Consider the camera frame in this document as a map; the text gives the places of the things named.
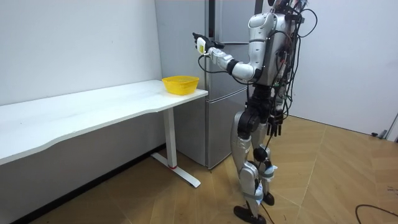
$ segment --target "robot leg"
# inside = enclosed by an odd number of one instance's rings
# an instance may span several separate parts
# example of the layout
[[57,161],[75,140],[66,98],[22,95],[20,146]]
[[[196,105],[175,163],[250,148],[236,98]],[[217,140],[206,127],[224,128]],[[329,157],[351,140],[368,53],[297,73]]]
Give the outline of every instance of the robot leg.
[[275,204],[274,196],[269,192],[269,182],[274,176],[274,167],[271,163],[271,150],[266,149],[263,144],[266,136],[267,124],[259,124],[259,127],[252,133],[252,145],[256,148],[253,150],[254,162],[259,171],[259,178],[264,193],[263,201],[273,206]]
[[263,193],[257,167],[254,162],[248,161],[248,153],[252,149],[251,137],[243,139],[238,136],[238,124],[242,114],[243,112],[238,112],[234,119],[231,130],[231,151],[248,208],[235,206],[234,214],[248,223],[266,224],[265,218],[259,214]]

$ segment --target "white table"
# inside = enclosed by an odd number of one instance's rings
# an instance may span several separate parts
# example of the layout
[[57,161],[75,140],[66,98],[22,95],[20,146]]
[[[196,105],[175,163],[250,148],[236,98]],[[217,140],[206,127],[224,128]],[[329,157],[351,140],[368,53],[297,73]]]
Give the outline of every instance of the white table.
[[0,106],[0,165],[111,124],[164,111],[167,159],[152,156],[198,187],[199,180],[177,167],[173,107],[207,94],[195,90],[172,95],[161,81],[151,80]]

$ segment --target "wooden floor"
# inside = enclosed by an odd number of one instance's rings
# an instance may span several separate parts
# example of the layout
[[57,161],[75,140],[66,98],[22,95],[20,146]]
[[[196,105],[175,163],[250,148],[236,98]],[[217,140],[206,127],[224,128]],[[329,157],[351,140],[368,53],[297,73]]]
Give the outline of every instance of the wooden floor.
[[[357,223],[361,203],[398,213],[398,144],[291,117],[271,142],[279,168],[271,183],[275,205],[267,209],[275,224]],[[232,157],[212,171],[181,154],[178,164],[201,181],[199,188],[148,158],[33,223],[243,223],[233,215],[244,200]],[[398,224],[371,208],[359,216],[363,223]]]

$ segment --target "yellow plastic basket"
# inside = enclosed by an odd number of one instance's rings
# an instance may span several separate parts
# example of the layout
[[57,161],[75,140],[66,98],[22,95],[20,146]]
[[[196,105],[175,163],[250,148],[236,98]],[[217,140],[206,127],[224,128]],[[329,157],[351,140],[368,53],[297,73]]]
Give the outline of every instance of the yellow plastic basket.
[[198,86],[198,77],[174,76],[162,79],[166,90],[176,95],[187,95],[193,93]]

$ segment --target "humanoid robot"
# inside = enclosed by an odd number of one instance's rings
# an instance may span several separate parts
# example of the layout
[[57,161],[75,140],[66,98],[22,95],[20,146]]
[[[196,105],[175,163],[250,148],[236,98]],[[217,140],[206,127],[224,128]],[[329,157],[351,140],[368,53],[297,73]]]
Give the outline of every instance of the humanoid robot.
[[[249,20],[249,63],[239,62],[224,53],[220,50],[224,47],[222,43],[193,33],[196,48],[201,53],[198,61],[208,57],[237,82],[254,87],[245,110],[234,118],[231,151],[247,204],[247,208],[235,206],[234,213],[245,222],[256,224],[266,223],[259,214],[261,202],[274,204],[269,182],[275,167],[268,144],[272,136],[281,134],[285,110],[288,112],[291,105],[289,90],[292,91],[297,71],[297,44],[308,35],[299,35],[304,22],[302,12],[313,12],[304,9],[307,0],[269,0],[268,3],[272,6],[270,12],[256,14]],[[270,138],[264,145],[267,134]],[[253,152],[254,161],[248,161],[249,151]]]

